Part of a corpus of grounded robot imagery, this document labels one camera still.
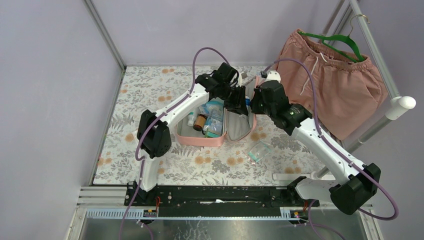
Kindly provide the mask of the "white bottle blue label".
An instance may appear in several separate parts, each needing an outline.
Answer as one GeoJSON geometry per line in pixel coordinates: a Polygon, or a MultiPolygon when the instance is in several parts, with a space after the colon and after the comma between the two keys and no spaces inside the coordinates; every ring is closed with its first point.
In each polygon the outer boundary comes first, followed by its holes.
{"type": "Polygon", "coordinates": [[[246,104],[246,106],[249,107],[250,106],[250,103],[251,103],[250,97],[248,95],[245,95],[245,104],[246,104]]]}

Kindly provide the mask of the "blue white pouch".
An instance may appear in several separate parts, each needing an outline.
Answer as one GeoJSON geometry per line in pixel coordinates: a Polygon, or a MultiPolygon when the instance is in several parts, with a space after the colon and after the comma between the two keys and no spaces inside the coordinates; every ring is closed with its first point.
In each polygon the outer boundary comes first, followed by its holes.
{"type": "Polygon", "coordinates": [[[222,120],[224,126],[224,106],[218,101],[209,101],[198,107],[199,114],[206,115],[207,118],[216,118],[222,120]]]}

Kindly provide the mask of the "pink medicine kit case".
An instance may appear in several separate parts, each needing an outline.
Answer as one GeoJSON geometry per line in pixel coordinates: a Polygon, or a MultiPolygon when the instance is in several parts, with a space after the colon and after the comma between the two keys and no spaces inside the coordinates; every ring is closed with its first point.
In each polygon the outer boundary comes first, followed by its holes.
{"type": "Polygon", "coordinates": [[[196,147],[219,147],[225,140],[229,142],[238,142],[247,137],[257,125],[257,118],[248,106],[248,115],[236,114],[223,108],[224,101],[215,98],[214,102],[219,102],[220,114],[218,119],[211,120],[207,118],[203,129],[197,131],[189,125],[189,121],[195,121],[198,109],[194,110],[195,116],[190,114],[185,116],[176,126],[176,139],[181,145],[196,147]]]}

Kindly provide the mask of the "brown bottle orange cap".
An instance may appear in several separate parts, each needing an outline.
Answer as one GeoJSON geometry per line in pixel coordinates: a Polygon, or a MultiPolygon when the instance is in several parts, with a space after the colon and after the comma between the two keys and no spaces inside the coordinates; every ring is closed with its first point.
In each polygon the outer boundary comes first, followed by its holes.
{"type": "Polygon", "coordinates": [[[195,121],[194,121],[193,129],[195,131],[198,131],[198,132],[203,131],[203,128],[204,128],[204,125],[205,125],[206,121],[207,121],[207,116],[206,115],[204,115],[204,114],[198,114],[197,117],[196,117],[196,119],[195,119],[195,121]]]}

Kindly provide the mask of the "white bottle green label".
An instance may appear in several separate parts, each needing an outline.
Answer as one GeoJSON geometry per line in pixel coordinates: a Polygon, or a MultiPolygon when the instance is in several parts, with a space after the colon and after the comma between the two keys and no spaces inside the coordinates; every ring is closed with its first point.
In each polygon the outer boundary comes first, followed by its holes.
{"type": "Polygon", "coordinates": [[[192,111],[187,115],[187,125],[192,127],[195,123],[197,115],[192,111]]]}

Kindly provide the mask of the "clear bag teal strip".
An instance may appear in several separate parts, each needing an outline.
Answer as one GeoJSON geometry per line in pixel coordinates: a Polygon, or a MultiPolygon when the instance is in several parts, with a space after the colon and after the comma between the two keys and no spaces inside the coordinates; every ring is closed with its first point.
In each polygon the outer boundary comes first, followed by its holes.
{"type": "Polygon", "coordinates": [[[222,136],[222,131],[223,131],[222,120],[209,117],[207,118],[205,122],[202,133],[205,135],[206,132],[213,132],[217,135],[217,138],[218,138],[222,136]]]}

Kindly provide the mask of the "small green box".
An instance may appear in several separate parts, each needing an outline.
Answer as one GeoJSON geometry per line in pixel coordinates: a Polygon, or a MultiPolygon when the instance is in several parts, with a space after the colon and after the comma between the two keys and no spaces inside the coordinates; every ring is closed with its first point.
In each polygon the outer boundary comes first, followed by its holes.
{"type": "Polygon", "coordinates": [[[216,137],[217,137],[217,135],[216,135],[214,132],[207,131],[207,132],[205,133],[205,137],[206,137],[206,138],[216,138],[216,137]]]}

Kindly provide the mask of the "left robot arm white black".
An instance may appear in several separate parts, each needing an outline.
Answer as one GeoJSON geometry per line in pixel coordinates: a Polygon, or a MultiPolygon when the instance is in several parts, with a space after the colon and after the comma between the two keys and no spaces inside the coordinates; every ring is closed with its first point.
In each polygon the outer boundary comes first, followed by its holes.
{"type": "Polygon", "coordinates": [[[223,62],[211,73],[195,75],[191,87],[169,105],[156,111],[147,109],[141,114],[136,133],[135,158],[140,162],[140,170],[135,197],[142,205],[148,206],[155,200],[152,189],[158,182],[158,159],[171,148],[171,129],[191,110],[213,99],[222,100],[224,107],[233,113],[247,115],[245,78],[244,73],[223,62]]]}

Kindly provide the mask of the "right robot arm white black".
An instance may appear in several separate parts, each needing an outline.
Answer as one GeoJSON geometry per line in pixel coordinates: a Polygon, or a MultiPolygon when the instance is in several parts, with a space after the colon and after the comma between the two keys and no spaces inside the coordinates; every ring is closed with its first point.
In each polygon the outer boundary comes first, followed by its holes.
{"type": "Polygon", "coordinates": [[[344,214],[352,215],[377,193],[380,168],[374,163],[364,164],[322,131],[308,110],[289,102],[279,81],[256,86],[250,107],[254,114],[267,115],[278,128],[305,145],[334,177],[298,177],[286,193],[291,205],[299,206],[305,200],[332,202],[344,214]]]}

